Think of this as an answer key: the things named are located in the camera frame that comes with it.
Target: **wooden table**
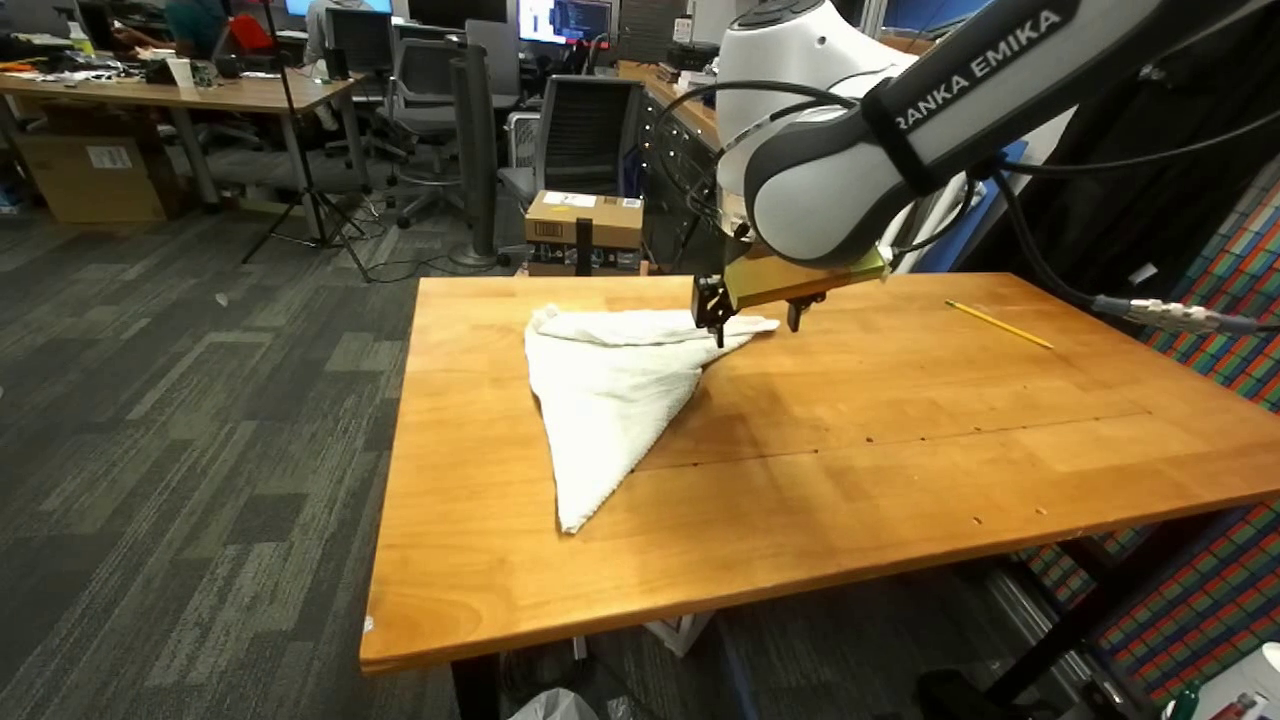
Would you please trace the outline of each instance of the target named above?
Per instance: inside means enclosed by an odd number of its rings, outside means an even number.
[[[352,168],[362,175],[355,112],[352,112],[352,81],[314,85],[303,69],[289,69],[289,94],[295,112],[314,112],[320,105],[340,105]],[[295,112],[289,112],[285,85],[274,77],[241,77],[217,81],[211,87],[175,87],[175,85],[142,85],[142,81],[114,81],[114,85],[30,85],[15,77],[0,77],[0,98],[40,99],[40,105],[127,105],[127,110],[165,110],[170,128],[185,143],[190,163],[190,180],[203,205],[217,205],[217,183],[196,143],[190,112],[244,112],[244,117],[281,117],[289,160],[295,174],[295,189],[303,180],[303,147],[295,142]],[[11,132],[7,105],[0,99],[0,132]]]
[[[1015,277],[901,277],[713,364],[596,519],[556,536],[521,350],[538,305],[687,308],[687,282],[420,285],[362,674],[1280,497],[1265,407]]]

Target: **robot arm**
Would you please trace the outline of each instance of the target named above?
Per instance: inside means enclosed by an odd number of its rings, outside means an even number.
[[[891,81],[861,98],[856,112],[802,112],[758,132],[758,142],[734,147],[734,156],[727,151],[720,160],[720,201],[733,205],[733,198],[740,198],[751,241],[778,259],[851,270],[876,249],[905,205],[950,174],[988,160],[1048,117],[1139,71],[1160,54],[1229,20],[1245,3],[1247,0],[996,0],[923,59],[895,63],[895,71],[886,71]],[[727,30],[724,71],[733,71],[733,49],[751,49],[770,38],[811,41],[811,17],[830,14],[823,0],[794,0],[788,10],[777,25]],[[798,63],[798,77],[811,71],[798,54],[778,59]]]

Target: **white cloth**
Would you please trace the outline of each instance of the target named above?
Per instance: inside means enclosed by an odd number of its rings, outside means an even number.
[[[770,328],[733,317],[714,350],[687,312],[530,312],[527,385],[553,444],[558,533],[591,519],[687,406],[704,364]]]

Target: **gray carpet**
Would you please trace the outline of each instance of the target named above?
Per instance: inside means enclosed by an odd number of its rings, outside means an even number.
[[[459,221],[308,254],[264,217],[130,235],[0,221],[0,718],[428,718],[443,669],[359,676],[369,558],[410,282]],[[908,577],[724,614],[687,659],[648,633],[514,652],[506,696],[598,714],[910,718],[910,676],[988,676],[1020,639],[979,577]]]

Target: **person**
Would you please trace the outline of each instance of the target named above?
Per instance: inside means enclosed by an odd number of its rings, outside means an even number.
[[[165,25],[180,54],[209,59],[226,30],[219,0],[165,0]]]
[[[328,10],[369,10],[362,0],[313,0],[313,10],[308,10],[308,54],[303,54],[303,59],[308,63],[314,63],[314,59],[322,59],[322,49],[328,49]]]

